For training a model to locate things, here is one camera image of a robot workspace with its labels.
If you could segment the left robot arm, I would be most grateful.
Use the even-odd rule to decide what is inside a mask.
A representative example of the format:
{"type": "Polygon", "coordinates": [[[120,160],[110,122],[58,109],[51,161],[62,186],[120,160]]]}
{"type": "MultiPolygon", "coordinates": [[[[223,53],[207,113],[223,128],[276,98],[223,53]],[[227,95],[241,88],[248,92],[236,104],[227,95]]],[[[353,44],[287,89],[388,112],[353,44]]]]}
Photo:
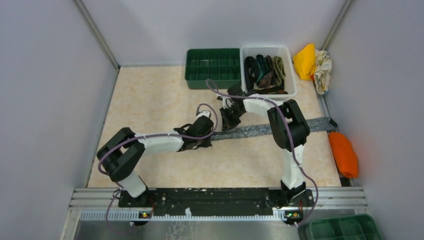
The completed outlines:
{"type": "Polygon", "coordinates": [[[120,129],[100,150],[96,157],[100,169],[112,182],[128,192],[130,200],[138,207],[149,203],[150,193],[144,181],[135,172],[143,156],[168,152],[183,152],[208,148],[214,129],[213,121],[200,115],[194,123],[174,128],[170,132],[149,135],[136,134],[129,127],[120,129]]]}

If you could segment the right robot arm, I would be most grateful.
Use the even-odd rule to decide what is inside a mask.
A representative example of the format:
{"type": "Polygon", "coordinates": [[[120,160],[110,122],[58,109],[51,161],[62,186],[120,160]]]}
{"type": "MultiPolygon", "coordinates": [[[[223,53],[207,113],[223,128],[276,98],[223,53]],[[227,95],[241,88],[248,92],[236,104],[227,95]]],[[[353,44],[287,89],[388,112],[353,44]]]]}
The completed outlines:
{"type": "Polygon", "coordinates": [[[239,84],[227,90],[227,95],[222,98],[224,104],[227,99],[230,99],[232,104],[220,109],[223,132],[238,126],[241,116],[245,113],[253,113],[269,120],[272,137],[283,150],[281,199],[287,206],[295,206],[306,190],[299,164],[311,132],[299,105],[293,99],[278,101],[243,92],[239,84]]]}

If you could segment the grey floral tie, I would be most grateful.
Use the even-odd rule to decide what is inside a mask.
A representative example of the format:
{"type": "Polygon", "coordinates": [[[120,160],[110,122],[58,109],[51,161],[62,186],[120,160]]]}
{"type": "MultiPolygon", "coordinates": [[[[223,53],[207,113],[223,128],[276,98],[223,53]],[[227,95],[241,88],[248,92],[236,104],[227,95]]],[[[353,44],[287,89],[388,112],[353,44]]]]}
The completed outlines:
{"type": "MultiPolygon", "coordinates": [[[[338,124],[331,117],[318,117],[307,119],[310,132],[334,132],[337,131],[338,124]]],[[[215,132],[211,136],[212,141],[221,141],[229,139],[244,139],[271,135],[272,130],[269,124],[258,124],[250,126],[236,127],[228,131],[215,132]]]]}

